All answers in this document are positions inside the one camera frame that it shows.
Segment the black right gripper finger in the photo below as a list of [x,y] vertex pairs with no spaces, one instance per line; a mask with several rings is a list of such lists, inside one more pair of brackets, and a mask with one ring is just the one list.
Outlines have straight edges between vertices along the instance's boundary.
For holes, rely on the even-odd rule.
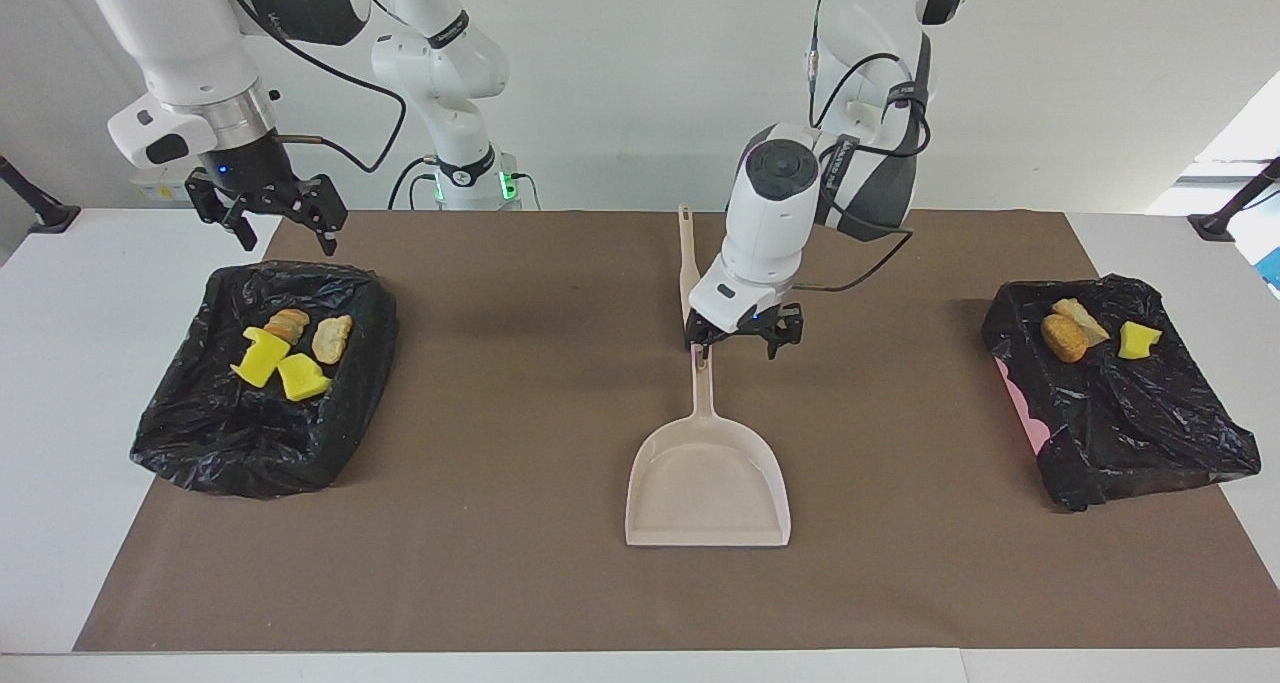
[[202,223],[216,224],[224,232],[229,232],[247,253],[256,249],[259,237],[251,223],[244,219],[250,194],[228,194],[215,185],[207,171],[191,171],[186,180],[186,191]]
[[268,185],[262,191],[262,208],[265,214],[280,215],[311,229],[323,255],[337,255],[348,210],[328,174]]

